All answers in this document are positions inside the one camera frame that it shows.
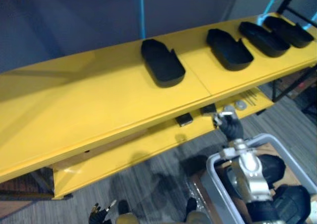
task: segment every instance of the lower shelf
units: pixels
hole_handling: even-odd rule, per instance
[[[244,100],[247,108],[237,111],[238,116],[243,118],[273,105],[258,88],[250,91],[251,93],[244,92],[216,103],[217,110],[221,111],[228,104],[233,105],[236,100]],[[194,121],[184,127],[180,127],[174,119],[169,120],[148,128],[134,140],[88,160],[71,165],[67,165],[67,161],[52,165],[55,199],[214,130],[210,116],[201,116],[199,110],[190,113]]]

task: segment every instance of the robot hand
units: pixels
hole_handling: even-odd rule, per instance
[[[89,224],[103,224],[106,218],[107,212],[105,209],[101,210],[98,203],[93,206],[91,213],[89,215]]]
[[[243,126],[235,112],[220,112],[213,117],[215,126],[225,134],[228,142],[243,139]]]
[[[103,209],[100,211],[101,207],[98,203],[96,203],[89,215],[89,224],[109,224],[111,223],[111,220],[104,221],[106,218],[106,215],[108,214],[110,208],[112,208],[117,200],[113,200],[113,202],[107,207],[107,209]]]

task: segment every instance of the black plastic tray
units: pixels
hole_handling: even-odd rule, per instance
[[[303,48],[314,40],[313,36],[298,23],[293,26],[278,17],[267,17],[264,20],[264,25],[295,47]]]
[[[143,41],[141,54],[151,77],[158,86],[170,87],[183,80],[185,76],[183,65],[175,51],[170,52],[162,42],[154,39]]]
[[[251,22],[241,22],[239,31],[261,52],[269,57],[283,55],[290,45],[273,32]]]
[[[207,43],[223,67],[228,70],[244,69],[254,59],[241,39],[236,42],[229,33],[222,30],[210,29]]]

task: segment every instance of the shelf top surface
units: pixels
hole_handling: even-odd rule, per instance
[[[159,88],[135,41],[61,57],[0,74],[0,182],[74,155],[76,149],[216,99],[316,59],[316,43],[268,58],[247,40],[255,57],[237,72],[225,70],[206,45],[210,28],[240,37],[241,21],[222,22],[156,37],[174,48],[184,80]]]

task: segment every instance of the black glove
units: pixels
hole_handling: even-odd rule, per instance
[[[219,128],[225,134],[229,142],[238,138],[243,139],[243,126],[238,118],[224,116],[220,119],[222,125],[220,125]]]
[[[105,209],[100,210],[99,204],[96,203],[92,208],[91,213],[89,215],[89,224],[105,224],[105,217],[107,215],[107,211]]]

